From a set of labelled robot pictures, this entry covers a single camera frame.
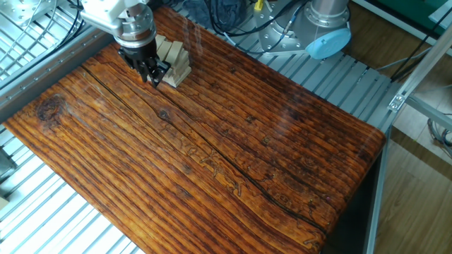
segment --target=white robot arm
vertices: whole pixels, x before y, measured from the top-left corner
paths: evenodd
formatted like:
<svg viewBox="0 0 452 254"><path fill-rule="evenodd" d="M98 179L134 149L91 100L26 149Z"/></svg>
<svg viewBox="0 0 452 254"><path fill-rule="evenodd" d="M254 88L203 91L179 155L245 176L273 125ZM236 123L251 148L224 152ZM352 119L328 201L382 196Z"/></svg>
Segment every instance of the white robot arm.
<svg viewBox="0 0 452 254"><path fill-rule="evenodd" d="M149 0L83 0L81 15L86 23L114 36L121 45L119 55L154 85L162 80L170 65L159 60L156 28Z"/></svg>

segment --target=cable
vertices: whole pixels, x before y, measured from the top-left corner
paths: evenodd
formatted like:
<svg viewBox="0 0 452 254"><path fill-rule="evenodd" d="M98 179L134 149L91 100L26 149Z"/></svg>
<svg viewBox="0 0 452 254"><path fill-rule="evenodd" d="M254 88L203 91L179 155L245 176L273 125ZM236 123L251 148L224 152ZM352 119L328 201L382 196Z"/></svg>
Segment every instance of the cable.
<svg viewBox="0 0 452 254"><path fill-rule="evenodd" d="M448 156L452 158L452 143L451 141L447 140L447 135L451 132L447 129L444 129L444 131L440 134L438 130L438 126L433 120L428 119L427 120L427 126L429 127L430 136L433 140L438 141L441 145L443 145L443 149L447 152Z"/></svg>
<svg viewBox="0 0 452 254"><path fill-rule="evenodd" d="M179 2L181 2L181 1L180 0L166 0L166 1L162 0L163 5L169 6L171 8L176 7L176 5L179 4Z"/></svg>
<svg viewBox="0 0 452 254"><path fill-rule="evenodd" d="M237 37L237 36L242 36L242 35L250 35L252 33L255 33L255 32L263 30L264 28L269 26L273 21L275 21L277 18L279 18L282 14L284 14L286 11L290 10L299 1L302 1L302 0L291 1L290 3L286 4L286 6L284 6L281 9L281 11L278 14L275 15L275 17L271 18L269 21L265 22L263 25L261 25L261 26L259 26L257 28L254 28L254 29L252 29L250 31L242 32L242 33L239 33L239 34L223 31L220 28L220 26L215 22L215 19L213 18L211 1L205 0L205 3L206 3L207 8L208 8L208 12L209 12L209 16L210 16L210 22L211 22L211 25L212 25L212 28L214 29L214 31L216 33L218 33L218 34L223 34L225 32L230 37ZM304 0L304 3L301 5L301 7L303 7L306 3L307 3L307 1Z"/></svg>
<svg viewBox="0 0 452 254"><path fill-rule="evenodd" d="M2 56L2 58L0 59L0 63L6 58L7 55L9 55L9 52L11 52L11 50L15 47L15 45L17 44L17 41L25 34L25 31L30 27L31 25L31 20L35 17L36 11L38 10L38 8L41 6L42 0L40 0L39 3L37 3L36 9L35 11L33 11L33 14L30 17L30 20L28 21L28 24L25 26L25 29L22 31L21 34L19 34L19 36L14 40L13 44L11 44L11 47L9 47L8 51L5 52L5 55Z"/></svg>
<svg viewBox="0 0 452 254"><path fill-rule="evenodd" d="M272 47L270 47L269 49L263 50L263 51L261 51L261 52L251 52L251 51L249 51L248 49L242 48L241 46L237 45L237 43L235 43L235 42L231 39L231 37L229 37L229 36L226 34L226 32L224 32L223 35L226 36L226 38L234 45L234 47L236 47L236 48L242 50L243 52L246 52L247 54L264 54L264 53L270 52L272 49L276 48L276 46L277 46L278 44L280 44L280 42L283 40L283 38L284 38L284 36L285 36L285 35L281 35L280 39L279 39Z"/></svg>
<svg viewBox="0 0 452 254"><path fill-rule="evenodd" d="M414 71L416 65L420 63L424 59L424 57L425 55L421 56L420 58L416 59L416 61L412 62L407 68L404 68L401 72L397 73L397 75L395 75L393 79L391 79L391 82L394 83L408 77Z"/></svg>
<svg viewBox="0 0 452 254"><path fill-rule="evenodd" d="M225 22L222 22L221 19L220 19L220 16L218 15L218 6L219 6L219 5L220 5L220 0L216 0L215 14L216 14L218 23L219 23L221 26L223 26L223 28L226 28L226 30L231 30L232 28L236 28L235 24L236 24L237 20L239 20L239 18L236 19L236 20L233 20L233 21L229 20L229 21L227 21L226 23L225 23ZM213 15L211 12L212 12L212 10L210 10L210 12L209 12L209 17ZM219 28L220 30L223 30L223 29L220 27L220 25L218 25L217 23L216 23L215 25L216 25L216 27Z"/></svg>
<svg viewBox="0 0 452 254"><path fill-rule="evenodd" d="M226 38L227 38L227 39L228 39L228 40L229 40L236 48L241 49L242 51L244 51L244 52L246 52L246 53L248 53L248 54L264 54L264 53L270 52L270 51L271 51L272 49L274 49L278 44L280 44L280 42L284 39L284 36L287 34L287 31L289 30L291 24L293 24L293 23L295 22L295 19L297 19L298 12L299 12L299 10L300 10L302 7L303 7L303 6L300 6L300 7L297 8L297 10L295 10L295 12L294 12L294 14L292 15L291 19L289 20L289 22L287 22L287 25L285 26L284 32L282 32L282 34L281 34L281 36L280 36L280 39L279 39L273 46L271 46L270 48L265 49L265 50L263 50L263 51L261 51L261 52L251 52L251 51L249 51L249 50L247 50L247 49L244 49L244 48L242 48L241 46L237 45L237 43L235 43L235 42L231 39L231 37L229 37L229 36L227 35L226 32L223 32L223 34L226 36Z"/></svg>
<svg viewBox="0 0 452 254"><path fill-rule="evenodd" d="M416 58L419 58L419 57L425 55L430 49L431 49L431 47L428 48L428 49L425 49L423 52L417 54L416 56L412 57L411 59L416 59ZM404 59L397 60L397 61L395 61L395 62L393 62L393 63L390 63L390 64L388 64L388 65L386 65L386 66L380 67L380 68L376 69L376 71L382 71L382 70L384 70L384 69L386 69L386 68L389 68L389 67L392 67L392 66L394 66L394 65L397 65L397 64L399 64L399 63L405 61L406 59L408 59L408 57L407 57L407 58L404 58Z"/></svg>
<svg viewBox="0 0 452 254"><path fill-rule="evenodd" d="M59 49L60 47L64 46L68 41L67 39L69 38L69 36L72 33L72 30L75 28L75 26L77 25L78 22L78 18L80 16L80 11L81 11L81 5L80 5L80 0L77 0L77 6L75 7L77 9L77 14L76 17L73 20L73 23L71 25L71 27L69 28L68 32L66 33L66 36L64 36L64 38L60 41L60 43L58 44L58 46L56 46L54 48L54 50L52 50L52 53L55 52L57 49ZM77 31L75 31L75 33L72 35L72 37L75 37L81 30L82 26L84 24L84 20L80 23L80 25L77 28Z"/></svg>
<svg viewBox="0 0 452 254"><path fill-rule="evenodd" d="M436 24L432 28L432 31L434 31L439 26L439 24L441 24L441 22L443 22L444 18L446 18L451 11L452 11L452 7L450 7L450 9L438 20L438 22L436 22ZM395 71L394 74L391 76L391 82L396 81L395 77L398 75L399 71L402 70L402 68L408 63L408 61L412 58L412 56L414 56L416 54L416 52L421 48L421 46L427 41L427 39L429 37L430 37L429 35L425 35L425 38L419 43L419 45L417 45L416 49L403 62L403 64L401 66L399 66L399 68L397 68L397 71ZM403 70L403 72L407 73L408 71L410 71L411 68L414 68L414 66L416 66L416 65L408 66L406 69Z"/></svg>

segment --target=wooden tabletop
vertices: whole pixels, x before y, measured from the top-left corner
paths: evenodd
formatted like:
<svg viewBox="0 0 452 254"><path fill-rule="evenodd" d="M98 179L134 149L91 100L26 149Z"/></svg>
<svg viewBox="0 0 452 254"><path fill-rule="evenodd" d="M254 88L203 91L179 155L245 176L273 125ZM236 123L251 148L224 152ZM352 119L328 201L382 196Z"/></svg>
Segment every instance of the wooden tabletop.
<svg viewBox="0 0 452 254"><path fill-rule="evenodd" d="M192 72L157 89L111 44L5 127L147 253L318 253L384 134L167 8Z"/></svg>

